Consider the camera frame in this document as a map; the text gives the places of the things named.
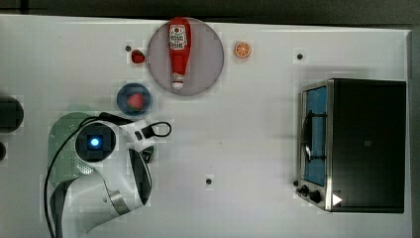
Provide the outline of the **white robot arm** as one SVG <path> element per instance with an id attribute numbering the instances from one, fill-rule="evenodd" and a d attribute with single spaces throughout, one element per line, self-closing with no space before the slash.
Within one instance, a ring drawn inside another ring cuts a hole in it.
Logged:
<path id="1" fill-rule="evenodd" d="M 92 169 L 61 182 L 50 198 L 55 238 L 85 238 L 95 227 L 148 203 L 149 162 L 155 139 L 140 120 L 125 125 L 98 121 L 76 134 L 73 151 Z"/>

